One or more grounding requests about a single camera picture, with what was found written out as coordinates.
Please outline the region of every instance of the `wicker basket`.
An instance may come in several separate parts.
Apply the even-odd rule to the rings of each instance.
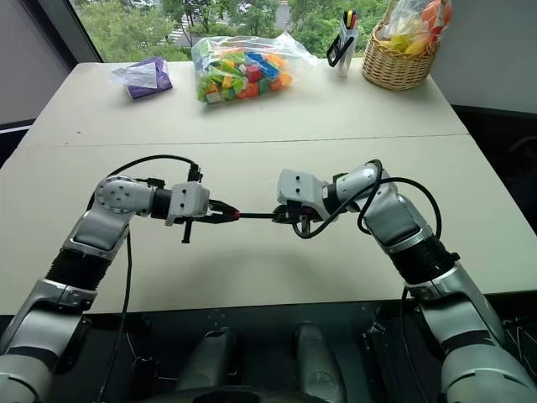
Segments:
[[[437,43],[429,46],[423,55],[406,55],[382,46],[377,32],[388,24],[397,0],[390,0],[382,21],[374,28],[363,56],[363,75],[373,84],[389,90],[408,90],[414,88],[429,75],[435,60]]]

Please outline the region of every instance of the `wall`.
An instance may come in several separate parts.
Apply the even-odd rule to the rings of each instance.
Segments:
[[[537,2],[453,0],[433,77],[451,104],[537,113]]]
[[[69,70],[18,0],[1,0],[0,124],[36,118]]]

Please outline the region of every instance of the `purple object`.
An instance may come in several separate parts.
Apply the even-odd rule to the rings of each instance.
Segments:
[[[128,93],[132,99],[145,97],[146,95],[155,94],[156,92],[162,92],[172,87],[168,76],[168,63],[161,57],[151,57],[147,60],[142,60],[135,65],[131,65],[131,67],[148,65],[149,63],[154,63],[155,65],[157,87],[147,88],[145,86],[128,86]]]

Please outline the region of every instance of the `window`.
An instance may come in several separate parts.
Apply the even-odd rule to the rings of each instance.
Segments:
[[[358,54],[388,0],[70,0],[105,61],[160,55],[189,60],[204,36],[273,38],[287,29],[311,53],[325,57],[342,12],[357,8]]]

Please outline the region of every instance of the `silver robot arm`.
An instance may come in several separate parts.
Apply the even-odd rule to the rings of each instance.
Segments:
[[[52,374],[69,365],[70,351],[84,338],[88,322],[82,313],[95,300],[132,217],[151,214],[172,225],[204,217],[209,203],[209,191],[196,181],[175,185],[171,191],[122,175],[99,183],[91,209],[79,219],[0,340],[0,400],[45,399]]]
[[[349,197],[375,181],[378,165],[367,163],[332,183],[311,174],[284,170],[278,201],[287,215],[302,222],[324,221]],[[388,178],[383,171],[382,178]],[[365,191],[347,208],[363,208]],[[364,214],[368,231],[391,258],[423,318],[439,343],[445,361],[442,393],[448,402],[537,401],[537,389],[520,363],[501,346],[504,330],[496,312],[459,262],[446,251],[426,220],[397,186],[383,183]]]

